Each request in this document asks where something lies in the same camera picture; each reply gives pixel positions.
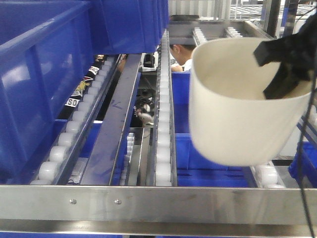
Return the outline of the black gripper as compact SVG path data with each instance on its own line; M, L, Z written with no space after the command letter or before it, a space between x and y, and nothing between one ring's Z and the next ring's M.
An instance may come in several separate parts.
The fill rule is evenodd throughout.
M281 62L263 93L266 99L281 99L299 81L309 81L317 49L317 15L310 16L298 33L281 40L262 41L253 52L258 66Z

